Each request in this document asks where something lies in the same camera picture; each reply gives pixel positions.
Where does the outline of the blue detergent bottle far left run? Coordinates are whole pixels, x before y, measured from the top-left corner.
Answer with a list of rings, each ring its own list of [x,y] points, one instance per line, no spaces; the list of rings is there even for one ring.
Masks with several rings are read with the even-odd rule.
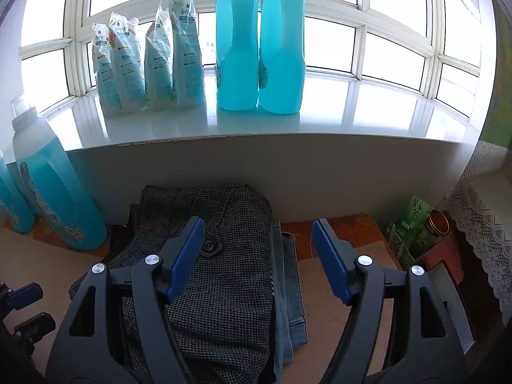
[[[35,217],[13,181],[3,154],[1,154],[0,176],[1,206],[6,210],[8,219],[16,232],[29,232],[33,228]]]

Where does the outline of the blue detergent bottle near pants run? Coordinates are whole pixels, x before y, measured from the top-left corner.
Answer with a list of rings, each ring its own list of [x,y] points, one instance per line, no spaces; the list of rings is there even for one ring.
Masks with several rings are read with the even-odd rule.
[[[107,237],[104,220],[47,119],[24,94],[11,101],[11,111],[18,171],[44,218],[66,245],[100,248]]]

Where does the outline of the green tea box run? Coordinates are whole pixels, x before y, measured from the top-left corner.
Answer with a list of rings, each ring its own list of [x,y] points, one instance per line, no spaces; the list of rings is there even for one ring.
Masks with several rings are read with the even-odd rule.
[[[431,210],[430,204],[412,196],[402,217],[391,222],[384,230],[384,237],[404,269],[409,269],[415,263],[411,247],[416,243],[417,235]]]

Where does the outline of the round tin can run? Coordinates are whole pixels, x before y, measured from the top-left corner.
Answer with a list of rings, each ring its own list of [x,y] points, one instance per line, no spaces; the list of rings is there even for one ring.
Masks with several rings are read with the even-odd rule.
[[[432,209],[424,219],[415,243],[417,257],[423,255],[435,244],[441,241],[450,231],[450,223],[446,216],[437,209]]]

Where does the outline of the refill pouch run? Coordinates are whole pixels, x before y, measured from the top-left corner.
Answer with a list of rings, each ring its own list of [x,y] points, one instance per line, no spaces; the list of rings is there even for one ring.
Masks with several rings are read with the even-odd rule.
[[[172,27],[169,14],[161,6],[145,37],[144,79],[149,107],[170,108],[173,103]]]
[[[126,115],[138,112],[147,105],[140,43],[136,34],[138,24],[136,17],[128,19],[115,12],[111,13],[108,23],[111,66],[122,112]]]
[[[122,103],[114,78],[108,43],[108,26],[94,23],[92,26],[92,59],[96,89],[105,117],[119,115]]]
[[[173,89],[178,108],[205,103],[204,69],[194,0],[169,0],[173,31]]]

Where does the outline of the blue bottle on windowsill right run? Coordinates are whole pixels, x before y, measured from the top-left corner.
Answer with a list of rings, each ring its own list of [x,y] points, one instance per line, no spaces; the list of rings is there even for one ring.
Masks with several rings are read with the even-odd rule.
[[[261,0],[259,106],[300,111],[306,75],[306,0]]]

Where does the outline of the blue bottle on windowsill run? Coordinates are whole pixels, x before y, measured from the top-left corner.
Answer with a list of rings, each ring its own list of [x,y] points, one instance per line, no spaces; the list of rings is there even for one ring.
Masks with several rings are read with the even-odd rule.
[[[259,85],[259,0],[216,0],[217,105],[228,111],[256,107]]]
[[[306,75],[306,0],[261,0],[259,106],[300,111]]]

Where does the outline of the blue bottle on windowsill left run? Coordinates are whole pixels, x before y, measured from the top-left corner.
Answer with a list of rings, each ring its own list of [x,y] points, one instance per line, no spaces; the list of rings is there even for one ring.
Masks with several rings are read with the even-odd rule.
[[[259,0],[216,0],[217,105],[228,111],[256,107],[259,85]]]

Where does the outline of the white window frame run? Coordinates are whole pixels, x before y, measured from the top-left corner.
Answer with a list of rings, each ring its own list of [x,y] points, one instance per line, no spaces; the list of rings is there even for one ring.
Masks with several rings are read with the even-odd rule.
[[[194,0],[204,68],[216,78],[216,0]],[[23,90],[39,109],[96,89],[92,26],[112,12],[136,17],[145,37],[169,0],[26,0]],[[481,0],[306,0],[306,71],[343,73],[416,91],[467,113],[484,72]],[[260,72],[261,0],[258,5]]]

